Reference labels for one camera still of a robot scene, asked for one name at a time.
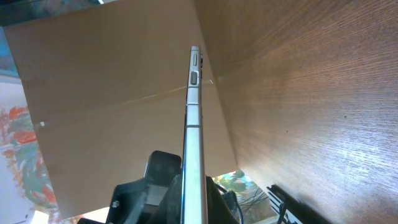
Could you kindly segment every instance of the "wooden surface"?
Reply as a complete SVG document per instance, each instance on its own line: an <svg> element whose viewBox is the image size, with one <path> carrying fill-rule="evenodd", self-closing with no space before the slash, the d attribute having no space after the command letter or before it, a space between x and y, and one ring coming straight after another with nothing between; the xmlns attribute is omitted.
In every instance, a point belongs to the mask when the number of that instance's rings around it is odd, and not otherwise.
<svg viewBox="0 0 398 224"><path fill-rule="evenodd" d="M238 165L333 223L398 223L396 1L196 1Z"/></svg>
<svg viewBox="0 0 398 224"><path fill-rule="evenodd" d="M62 217L109 206L154 150L182 155L192 45L204 54L206 174L238 169L193 1L120 0L6 35Z"/></svg>

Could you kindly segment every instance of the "artwork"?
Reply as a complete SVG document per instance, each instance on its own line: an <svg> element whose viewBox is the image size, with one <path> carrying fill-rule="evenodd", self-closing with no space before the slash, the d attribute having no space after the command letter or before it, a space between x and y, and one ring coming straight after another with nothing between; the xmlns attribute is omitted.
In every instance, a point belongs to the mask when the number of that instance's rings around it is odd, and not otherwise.
<svg viewBox="0 0 398 224"><path fill-rule="evenodd" d="M0 83L0 152L14 176L18 197L32 202L30 210L49 214L49 223L77 223L80 217L60 218L22 85Z"/></svg>

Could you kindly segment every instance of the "side button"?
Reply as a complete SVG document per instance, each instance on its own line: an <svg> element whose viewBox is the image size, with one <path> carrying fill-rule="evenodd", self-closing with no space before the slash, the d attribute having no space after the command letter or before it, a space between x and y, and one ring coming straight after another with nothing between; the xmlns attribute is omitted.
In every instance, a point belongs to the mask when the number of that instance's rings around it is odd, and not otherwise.
<svg viewBox="0 0 398 224"><path fill-rule="evenodd" d="M198 63L198 54L193 55L193 66L196 66Z"/></svg>
<svg viewBox="0 0 398 224"><path fill-rule="evenodd" d="M191 85L196 85L198 83L198 74L196 72L191 72Z"/></svg>

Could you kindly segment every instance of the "cable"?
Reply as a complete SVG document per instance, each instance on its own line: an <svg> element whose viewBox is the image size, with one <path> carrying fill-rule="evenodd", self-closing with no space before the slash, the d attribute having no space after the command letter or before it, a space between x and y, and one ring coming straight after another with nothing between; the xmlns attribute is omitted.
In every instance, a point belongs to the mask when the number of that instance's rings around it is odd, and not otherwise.
<svg viewBox="0 0 398 224"><path fill-rule="evenodd" d="M217 189L219 191L221 191L223 194L225 194L227 192L227 190L225 190L225 188L223 188L222 186L220 186L220 185L218 185L216 183L215 183L215 185L216 185ZM233 196L233 199L234 199L234 203L235 203L236 208L238 210L239 224L244 224L244 222L243 222L243 213L242 213L241 207L239 206L238 199L236 198L236 194L233 191L231 191L231 192L232 192L232 196Z"/></svg>
<svg viewBox="0 0 398 224"><path fill-rule="evenodd" d="M256 192L254 193L254 196L249 197L240 203L240 206L244 207L243 215L245 215L253 205L257 205L268 198L268 196L266 196L266 194L263 191L261 191L261 193L257 194L259 192L259 190L260 190L260 188L257 188Z"/></svg>

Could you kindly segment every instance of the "black cable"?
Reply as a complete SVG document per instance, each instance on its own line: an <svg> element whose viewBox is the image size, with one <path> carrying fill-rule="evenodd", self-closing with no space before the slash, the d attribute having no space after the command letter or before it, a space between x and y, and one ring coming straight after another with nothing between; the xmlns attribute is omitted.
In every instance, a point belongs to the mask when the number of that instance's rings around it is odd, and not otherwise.
<svg viewBox="0 0 398 224"><path fill-rule="evenodd" d="M223 192L224 194L227 192L227 190L225 190L225 188L223 188L222 186L220 186L220 185L218 185L216 183L215 183L215 185L216 185L217 189L219 191ZM232 196L233 196L236 208L238 209L239 224L244 224L244 222L243 222L243 213L242 213L241 207L239 206L238 199L236 198L236 194L233 191L231 191L231 192L232 192Z"/></svg>
<svg viewBox="0 0 398 224"><path fill-rule="evenodd" d="M257 194L257 192L254 194L254 196L247 198L246 200L243 200L242 202L240 202L240 205L244 205L245 203L251 203L252 200L254 200L257 196L262 196L263 194L260 193L259 195Z"/></svg>
<svg viewBox="0 0 398 224"><path fill-rule="evenodd" d="M232 195L233 195L233 198L234 198L234 202L235 202L236 208L238 209L239 223L240 224L244 224L244 222L243 222L243 213L242 213L241 207L240 207L240 205L238 203L238 199L236 198L235 192L232 192Z"/></svg>
<svg viewBox="0 0 398 224"><path fill-rule="evenodd" d="M224 194L227 192L227 190L225 190L224 187L222 187L222 186L220 186L220 185L218 185L218 184L216 184L216 183L215 183L215 185L216 185L216 187L218 188L218 190L220 190L220 191L223 192Z"/></svg>
<svg viewBox="0 0 398 224"><path fill-rule="evenodd" d="M279 205L279 218L278 218L277 224L281 224L282 222L285 222L285 213L286 213L286 206L285 206L285 204L282 202L282 203Z"/></svg>
<svg viewBox="0 0 398 224"><path fill-rule="evenodd" d="M256 190L256 192L254 193L254 196L249 197L248 199L246 199L245 201L243 201L243 203L241 202L241 205L242 205L242 206L244 206L244 207L245 207L245 206L248 206L247 208L244 209L243 215L245 215L245 214L250 210L250 208L251 208L253 205L257 205L257 204L261 203L262 201L264 201L265 199L268 198L268 196L263 197L263 196L266 195L263 191L258 195L257 193L258 193L259 189L260 189L260 188L258 188L258 189Z"/></svg>

